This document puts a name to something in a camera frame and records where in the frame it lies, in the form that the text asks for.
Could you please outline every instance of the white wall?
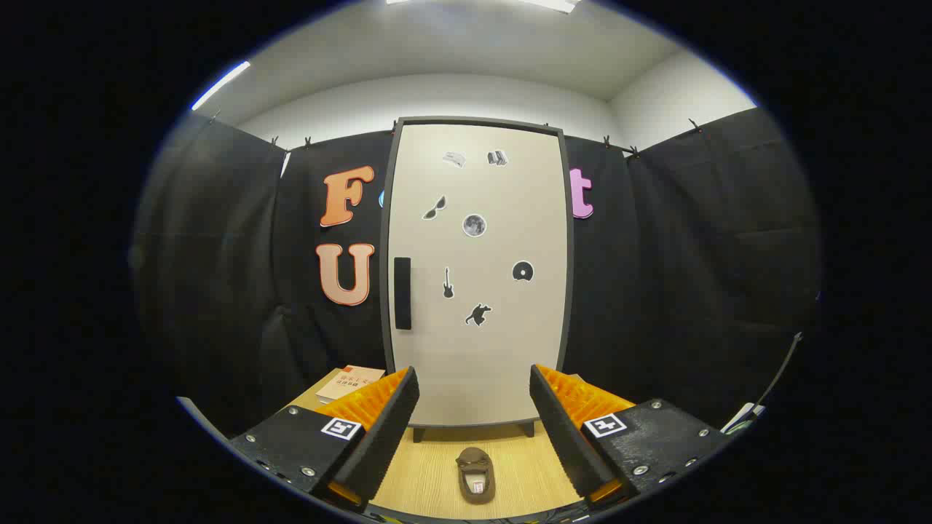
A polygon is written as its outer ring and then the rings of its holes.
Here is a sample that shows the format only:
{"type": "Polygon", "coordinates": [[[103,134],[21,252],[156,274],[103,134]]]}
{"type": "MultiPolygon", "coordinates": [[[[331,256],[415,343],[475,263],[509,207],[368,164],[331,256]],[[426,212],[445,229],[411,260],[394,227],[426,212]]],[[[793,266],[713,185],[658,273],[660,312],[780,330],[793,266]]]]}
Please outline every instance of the white wall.
{"type": "Polygon", "coordinates": [[[615,112],[601,100],[500,76],[413,75],[348,84],[280,105],[240,124],[285,149],[391,129],[399,117],[487,117],[549,123],[566,135],[601,141],[620,136],[615,112]]]}
{"type": "Polygon", "coordinates": [[[687,50],[671,55],[628,84],[612,100],[619,136],[611,142],[646,149],[692,129],[756,107],[728,77],[687,50]]]}

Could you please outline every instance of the wooden table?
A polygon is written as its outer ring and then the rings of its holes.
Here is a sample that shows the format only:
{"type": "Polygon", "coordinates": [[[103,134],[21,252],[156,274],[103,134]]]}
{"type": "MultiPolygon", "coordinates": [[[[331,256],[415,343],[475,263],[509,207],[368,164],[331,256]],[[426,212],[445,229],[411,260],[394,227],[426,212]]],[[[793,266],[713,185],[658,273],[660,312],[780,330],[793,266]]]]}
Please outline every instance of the wooden table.
{"type": "MultiPolygon", "coordinates": [[[[339,371],[331,371],[289,406],[322,406],[317,391],[339,371]]],[[[581,499],[569,483],[543,425],[535,421],[532,437],[517,425],[444,428],[428,429],[424,440],[415,443],[413,429],[408,428],[370,502],[424,517],[492,519],[547,511],[581,499]],[[487,504],[467,503],[459,492],[455,459],[470,446],[485,450],[495,465],[495,498],[487,504]]]]}

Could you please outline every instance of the ceiling light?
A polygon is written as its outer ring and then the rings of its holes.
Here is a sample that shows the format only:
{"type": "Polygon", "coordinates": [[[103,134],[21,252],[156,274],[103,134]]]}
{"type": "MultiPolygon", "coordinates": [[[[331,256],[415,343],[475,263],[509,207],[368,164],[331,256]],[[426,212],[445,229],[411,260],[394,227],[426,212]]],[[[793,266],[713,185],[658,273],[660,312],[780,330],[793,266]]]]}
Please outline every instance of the ceiling light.
{"type": "Polygon", "coordinates": [[[541,7],[549,7],[550,9],[555,9],[561,13],[569,13],[576,7],[576,4],[579,4],[580,0],[521,0],[526,4],[534,4],[541,7]]]}
{"type": "Polygon", "coordinates": [[[212,96],[214,93],[216,93],[218,90],[220,90],[220,88],[222,88],[226,82],[229,82],[229,81],[232,80],[233,78],[236,78],[237,75],[239,75],[240,73],[242,73],[243,71],[245,71],[245,69],[246,69],[247,67],[249,67],[249,65],[250,65],[250,64],[249,64],[248,62],[243,62],[243,63],[241,63],[240,65],[236,66],[236,69],[234,69],[233,71],[230,71],[229,73],[226,74],[226,76],[224,76],[223,78],[221,78],[219,82],[217,82],[216,84],[213,84],[213,87],[210,88],[206,93],[204,93],[204,95],[201,96],[201,97],[198,99],[198,101],[195,102],[194,105],[191,106],[191,111],[196,111],[196,110],[197,110],[199,107],[201,107],[205,102],[207,102],[207,99],[211,98],[211,96],[212,96]]]}

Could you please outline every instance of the brown slipper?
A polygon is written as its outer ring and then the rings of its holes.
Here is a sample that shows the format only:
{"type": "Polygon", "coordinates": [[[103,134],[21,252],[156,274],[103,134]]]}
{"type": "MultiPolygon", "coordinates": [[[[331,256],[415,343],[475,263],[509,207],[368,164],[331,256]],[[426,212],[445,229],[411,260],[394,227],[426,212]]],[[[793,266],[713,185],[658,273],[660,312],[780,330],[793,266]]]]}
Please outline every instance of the brown slipper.
{"type": "Polygon", "coordinates": [[[466,448],[457,457],[459,491],[469,503],[484,504],[495,497],[492,459],[479,448],[466,448]]]}

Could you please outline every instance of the black handle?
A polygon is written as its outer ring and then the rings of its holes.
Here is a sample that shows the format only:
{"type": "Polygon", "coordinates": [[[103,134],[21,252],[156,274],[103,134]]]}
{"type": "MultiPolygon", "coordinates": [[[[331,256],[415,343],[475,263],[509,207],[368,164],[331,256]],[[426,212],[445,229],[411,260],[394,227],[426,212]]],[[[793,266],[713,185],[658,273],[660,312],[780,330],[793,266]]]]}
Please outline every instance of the black handle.
{"type": "Polygon", "coordinates": [[[395,257],[395,329],[411,329],[411,259],[395,257]]]}

